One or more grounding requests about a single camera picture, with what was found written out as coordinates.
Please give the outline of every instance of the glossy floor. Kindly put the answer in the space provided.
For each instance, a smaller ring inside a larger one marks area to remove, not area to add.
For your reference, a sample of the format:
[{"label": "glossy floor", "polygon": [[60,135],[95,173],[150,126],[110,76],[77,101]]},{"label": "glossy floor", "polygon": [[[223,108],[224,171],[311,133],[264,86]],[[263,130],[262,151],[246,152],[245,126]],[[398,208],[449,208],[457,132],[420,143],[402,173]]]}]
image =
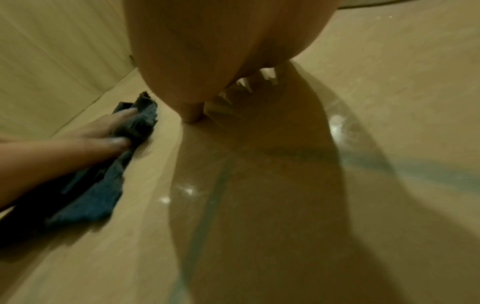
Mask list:
[{"label": "glossy floor", "polygon": [[[339,11],[211,118],[162,105],[111,221],[3,252],[1,301],[480,302],[478,12]],[[135,71],[68,127],[145,89]]]}]

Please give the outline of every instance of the wall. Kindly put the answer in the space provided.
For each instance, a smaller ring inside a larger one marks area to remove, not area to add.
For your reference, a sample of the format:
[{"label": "wall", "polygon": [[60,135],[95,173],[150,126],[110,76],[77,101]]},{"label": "wall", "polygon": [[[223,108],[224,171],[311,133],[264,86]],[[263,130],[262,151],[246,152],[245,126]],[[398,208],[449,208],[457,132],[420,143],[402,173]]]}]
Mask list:
[{"label": "wall", "polygon": [[0,2],[0,133],[53,134],[133,69],[129,54],[107,0]]}]

